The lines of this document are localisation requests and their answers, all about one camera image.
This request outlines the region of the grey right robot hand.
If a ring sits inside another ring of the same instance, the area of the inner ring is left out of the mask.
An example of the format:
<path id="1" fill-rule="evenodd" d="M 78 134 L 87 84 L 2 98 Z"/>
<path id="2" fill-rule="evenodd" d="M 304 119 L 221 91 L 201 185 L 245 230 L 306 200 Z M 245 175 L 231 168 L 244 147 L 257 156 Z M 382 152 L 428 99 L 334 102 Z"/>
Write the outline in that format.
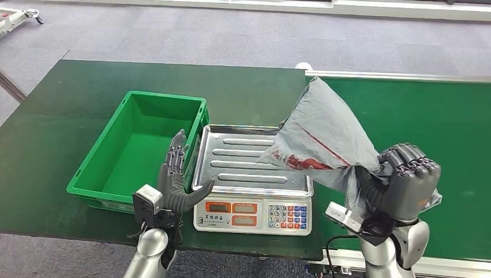
<path id="1" fill-rule="evenodd" d="M 378 173 L 355 168 L 361 198 L 370 211 L 413 222 L 422 211 L 441 201 L 436 191 L 441 167 L 417 146 L 393 145 L 378 156 L 378 162 Z"/>

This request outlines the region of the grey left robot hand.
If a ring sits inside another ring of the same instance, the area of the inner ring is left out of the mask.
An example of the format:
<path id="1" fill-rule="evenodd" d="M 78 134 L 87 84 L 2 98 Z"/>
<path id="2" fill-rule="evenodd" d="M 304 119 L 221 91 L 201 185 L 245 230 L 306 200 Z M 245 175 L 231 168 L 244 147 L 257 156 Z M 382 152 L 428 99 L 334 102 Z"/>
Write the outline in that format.
<path id="1" fill-rule="evenodd" d="M 162 207 L 176 213 L 191 210 L 212 192 L 215 182 L 214 179 L 210 179 L 199 190 L 192 193 L 185 192 L 182 170 L 188 149 L 185 130 L 181 129 L 171 140 L 165 162 L 161 165 L 157 178 L 157 189 L 163 195 Z"/>

